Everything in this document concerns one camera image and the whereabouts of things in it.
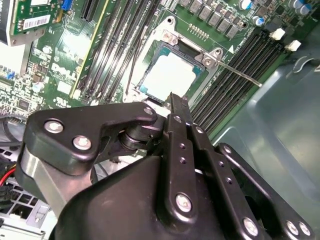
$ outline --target black ram slot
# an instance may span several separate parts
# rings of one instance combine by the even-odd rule
[[[261,36],[256,33],[252,33],[249,39],[246,41],[245,45],[240,49],[240,51],[231,59],[229,65],[235,68],[242,60],[243,56],[250,52],[250,50],[259,42]],[[201,114],[202,110],[205,108],[205,105],[208,102],[211,102],[210,99],[219,91],[221,87],[221,82],[224,81],[226,75],[230,74],[230,71],[224,69],[220,76],[215,81],[215,84],[208,90],[208,92],[201,98],[197,106],[192,110],[191,114],[193,119],[197,118]]]
[[[239,58],[235,63],[234,67],[239,71],[244,71],[245,68],[252,62],[252,59],[257,56],[257,54],[260,52],[261,49],[263,49],[266,46],[266,42],[261,40],[260,38],[257,39],[258,42],[254,42],[251,47],[248,47],[248,50],[245,51],[245,57]],[[201,125],[206,118],[208,118],[211,115],[211,112],[213,111],[212,107],[209,105],[213,105],[215,103],[219,103],[220,101],[223,101],[223,97],[221,97],[221,94],[225,93],[225,89],[228,87],[228,84],[234,84],[234,80],[232,78],[235,78],[238,76],[237,74],[231,72],[230,70],[226,71],[227,74],[223,76],[221,81],[219,82],[218,88],[215,90],[214,94],[212,94],[209,97],[209,101],[207,104],[205,104],[205,107],[203,108],[203,111],[201,111],[197,117],[194,117],[194,121]]]
[[[252,70],[255,71],[253,74],[253,77],[259,79],[262,77],[262,75],[268,70],[268,68],[280,57],[281,51],[272,49],[271,52],[269,52],[268,56],[265,58],[267,61],[265,61],[264,58],[261,58],[259,62],[257,62],[255,65],[252,66]],[[236,91],[233,93],[233,96],[231,99],[229,99],[227,102],[225,102],[223,105],[221,105],[213,114],[211,118],[210,123],[205,124],[205,130],[210,133],[217,127],[221,121],[230,113],[230,111],[246,96],[248,91],[253,87],[253,83],[246,81],[245,79],[242,79],[242,84],[240,88],[235,88]]]
[[[249,76],[252,76],[253,72],[248,72],[247,69],[251,65],[259,66],[256,64],[256,61],[258,61],[259,58],[263,59],[266,55],[265,53],[268,53],[269,48],[272,47],[272,46],[266,47],[267,44],[268,44],[267,42],[263,42],[262,44],[255,47],[253,49],[254,51],[252,51],[249,55],[247,55],[249,57],[248,59],[249,61],[248,60],[242,61],[241,64],[238,65],[237,69]],[[224,87],[222,87],[222,90],[219,91],[219,94],[217,94],[217,96],[215,96],[215,98],[212,101],[210,101],[212,106],[207,106],[207,110],[200,115],[199,117],[200,121],[198,123],[199,125],[202,126],[202,124],[207,120],[207,118],[210,118],[216,106],[218,106],[220,102],[225,101],[225,99],[227,98],[226,95],[231,89],[237,88],[235,87],[235,85],[237,83],[237,80],[240,78],[239,75],[232,72],[229,76],[230,78],[228,78],[228,83],[223,84]]]
[[[99,0],[85,0],[81,10],[80,17],[86,20],[87,22],[91,22],[96,13],[98,3],[99,3]]]

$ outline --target metal screw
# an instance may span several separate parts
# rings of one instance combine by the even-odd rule
[[[154,113],[152,112],[152,110],[151,110],[150,108],[148,108],[148,107],[146,107],[146,108],[144,109],[144,112],[147,113],[147,114],[149,114],[149,115],[154,114]]]
[[[257,236],[258,235],[258,228],[250,218],[245,217],[243,219],[243,224],[244,224],[244,227],[248,231],[249,234],[251,234],[252,236]]]
[[[197,130],[198,133],[200,134],[203,134],[204,131],[199,127],[199,126],[196,126],[195,129]]]
[[[286,221],[286,225],[291,233],[293,233],[296,236],[299,235],[298,229],[296,228],[296,226],[292,222]]]
[[[231,153],[231,149],[228,146],[224,146],[223,148],[228,154]]]
[[[175,202],[182,212],[188,213],[192,209],[192,204],[190,199],[182,193],[179,193],[175,197]]]
[[[91,141],[85,136],[77,136],[73,139],[73,145],[79,150],[88,150],[91,148]]]
[[[178,123],[182,123],[181,118],[179,116],[174,116],[174,120],[176,120]]]
[[[51,120],[44,124],[44,129],[49,133],[58,134],[64,130],[64,126],[58,121]]]
[[[307,228],[306,225],[304,225],[302,222],[299,222],[299,226],[300,226],[302,232],[303,232],[305,235],[307,235],[307,236],[310,236],[310,235],[311,235],[311,232],[310,232],[310,230]]]
[[[204,64],[205,64],[206,66],[209,66],[209,65],[211,64],[211,62],[212,62],[212,60],[211,60],[210,58],[205,58],[205,59],[204,59]]]

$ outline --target gray metal panel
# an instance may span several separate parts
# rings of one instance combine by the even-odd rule
[[[320,58],[320,26],[300,52]],[[320,72],[280,66],[214,144],[230,144],[313,228],[320,238]]]

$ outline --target electronic component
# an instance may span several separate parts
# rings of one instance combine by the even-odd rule
[[[192,56],[162,43],[138,86],[141,92],[163,103],[170,92],[180,97],[186,94],[204,70]]]
[[[276,8],[275,12],[276,12],[277,14],[281,15],[281,14],[283,14],[283,13],[285,12],[285,8],[284,8],[283,6],[281,6],[281,5],[279,5],[279,6]]]
[[[308,15],[311,12],[312,6],[310,4],[305,4],[301,8],[296,9],[295,12],[302,16]]]
[[[285,49],[287,49],[291,52],[295,52],[298,50],[300,45],[301,45],[301,42],[299,42],[298,40],[293,40],[290,44],[285,46]]]
[[[231,26],[225,35],[227,38],[233,39],[238,31],[239,31],[239,29],[236,26]]]
[[[42,80],[42,77],[40,76],[40,75],[33,75],[33,77],[32,77],[32,81],[34,82],[34,83],[38,83],[38,82],[41,82],[41,80]]]
[[[219,3],[216,7],[215,7],[215,11],[216,12],[218,12],[218,13],[220,13],[220,11],[221,11],[221,9],[223,8],[224,6],[221,4],[221,3]]]
[[[209,15],[211,14],[211,8],[208,6],[205,6],[202,11],[199,14],[199,18],[201,18],[202,20],[206,21],[209,17]]]
[[[236,16],[235,19],[233,20],[233,23],[237,25],[240,22],[240,20],[241,20],[240,17]]]
[[[285,33],[286,32],[282,28],[278,28],[274,32],[271,32],[269,37],[276,41],[279,41],[285,35]]]
[[[189,7],[189,11],[195,14],[196,12],[198,12],[201,6],[202,6],[201,0],[194,0]]]
[[[259,16],[259,17],[263,17],[265,16],[266,14],[268,13],[268,10],[264,7],[264,6],[261,6],[258,11],[256,12],[256,14]]]
[[[271,3],[272,3],[272,0],[266,0],[264,3],[264,6],[269,7]]]
[[[35,14],[39,14],[37,17],[33,17],[30,13],[26,13],[24,10],[18,11],[15,14],[15,8],[27,8],[27,9],[37,9]],[[37,40],[45,34],[45,25],[50,19],[51,15],[48,12],[39,12],[38,8],[31,7],[29,1],[13,1],[6,0],[1,1],[0,3],[0,43],[4,43],[8,46],[19,46],[24,44],[31,44],[33,41]]]
[[[252,18],[252,22],[253,22],[254,25],[260,27],[265,23],[265,20],[262,17],[254,16]]]
[[[226,19],[228,19],[231,14],[232,14],[232,12],[228,10],[228,11],[225,12],[224,17],[225,17]]]
[[[72,6],[73,0],[63,0],[63,4],[61,6],[62,10],[68,11]]]
[[[11,69],[11,71],[15,72],[16,75],[22,76],[27,70],[30,50],[30,44],[10,47],[0,42],[0,65],[6,66],[8,69]]]
[[[289,2],[290,8],[293,8],[293,9],[299,9],[303,6],[303,4],[304,4],[303,0],[290,0]]]
[[[181,6],[183,6],[183,7],[188,6],[189,3],[190,3],[190,0],[180,0],[180,1],[179,1],[179,4],[180,4]]]
[[[217,30],[221,33],[224,33],[227,28],[230,26],[230,22],[228,22],[227,20],[223,19],[221,21],[221,23],[219,24],[219,26],[217,27]]]
[[[87,22],[91,22],[95,16],[98,3],[99,0],[85,0],[80,17]]]
[[[218,22],[220,21],[220,19],[221,19],[221,16],[218,14],[218,13],[214,13],[213,15],[212,15],[212,17],[210,18],[210,20],[209,20],[209,24],[210,25],[212,25],[212,26],[217,26],[218,25]]]
[[[250,0],[240,0],[238,4],[241,10],[248,10],[252,7],[252,5],[253,3]]]
[[[27,101],[25,101],[23,99],[19,99],[17,107],[22,109],[22,110],[27,111],[29,109],[29,105],[30,105],[29,102],[27,102]]]

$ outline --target ram slot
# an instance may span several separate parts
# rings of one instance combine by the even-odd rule
[[[229,65],[235,68],[236,65],[243,59],[243,55],[248,53],[255,46],[255,44],[259,42],[260,38],[261,37],[259,35],[252,33],[240,51],[231,59]],[[204,94],[204,96],[200,99],[198,104],[192,109],[191,114],[193,119],[199,118],[199,115],[202,113],[203,109],[205,109],[205,105],[210,102],[214,95],[219,91],[219,84],[221,84],[221,81],[223,81],[229,73],[230,71],[228,69],[224,69],[217,77],[214,85],[211,86],[207,93]]]
[[[151,5],[152,7],[149,8],[150,11],[149,11],[144,23],[143,23],[143,26],[149,26],[150,25],[150,23],[151,23],[151,21],[153,19],[153,16],[154,16],[157,8],[159,7],[159,4],[160,4],[160,2],[157,1],[157,0],[152,1],[152,5]],[[139,41],[139,36],[141,36],[142,31],[143,31],[143,28],[140,29],[139,34],[137,35],[138,37],[136,38],[135,44],[133,44],[133,46],[137,45],[137,43]],[[133,56],[135,54],[135,51],[136,51],[136,49],[132,48],[131,51],[130,51],[130,54],[127,54],[127,56],[124,58],[124,60],[122,62],[122,65],[121,65],[121,67],[120,67],[120,69],[119,69],[119,71],[118,71],[118,73],[116,75],[116,78],[112,82],[112,86],[110,88],[110,91],[108,91],[107,95],[104,98],[103,102],[105,104],[106,103],[110,103],[110,101],[112,100],[112,97],[115,95],[115,93],[117,91],[117,88],[118,88],[118,86],[120,84],[120,81],[122,80],[122,78],[123,78],[123,76],[124,76],[124,74],[126,72],[126,69],[128,68],[129,63],[130,63],[131,59],[133,58]]]
[[[263,48],[265,46],[265,41],[261,36],[256,36],[250,41],[250,44],[246,45],[238,54],[237,57],[231,61],[230,65],[239,70],[242,71],[242,67],[246,66],[252,57],[255,56],[255,53],[257,53],[256,50]],[[226,83],[230,81],[230,77],[233,76],[234,73],[230,70],[224,69],[222,74],[217,78],[216,86],[211,87],[211,91],[206,93],[206,97],[202,99],[202,102],[199,106],[197,106],[197,112],[193,114],[193,120],[198,123],[201,121],[204,121],[205,118],[207,118],[210,113],[211,107],[209,105],[214,104],[214,101],[217,101],[217,95],[221,92],[223,92],[224,87],[226,86]]]
[[[137,28],[140,29],[141,26],[141,21],[142,21],[142,17],[143,17],[143,13],[146,12],[146,7],[148,5],[148,1],[143,0],[142,2],[140,1],[140,4],[142,3],[142,5],[138,5],[135,8],[134,11],[134,16],[133,19],[134,21],[130,24],[129,26],[129,31],[126,32],[125,37],[122,39],[121,43],[119,44],[120,48],[118,48],[118,51],[115,54],[115,58],[111,63],[111,66],[109,67],[108,71],[107,71],[107,75],[104,78],[104,82],[98,92],[98,95],[101,96],[101,98],[104,98],[104,94],[106,93],[107,87],[111,81],[111,77],[115,72],[115,69],[117,68],[119,61],[126,49],[126,47],[128,46],[128,44],[130,43],[130,39],[131,44],[134,43],[136,37],[137,37],[137,33],[135,33],[137,31]]]
[[[245,74],[248,74],[247,72],[245,72],[246,68],[255,61],[255,59],[259,56],[259,54],[261,54],[261,51],[263,51],[267,47],[267,45],[267,42],[260,41],[257,45],[255,45],[252,51],[248,52],[245,58],[243,58],[243,60],[241,60],[241,62],[237,64],[236,69]],[[231,71],[229,72],[230,74],[227,77],[223,78],[223,83],[221,84],[218,91],[211,97],[211,100],[209,102],[210,105],[207,105],[205,107],[205,110],[199,115],[197,119],[195,119],[196,123],[200,126],[202,126],[207,118],[211,116],[212,112],[215,110],[215,106],[217,106],[221,101],[225,100],[229,89],[237,83],[235,79],[238,77],[238,75]]]

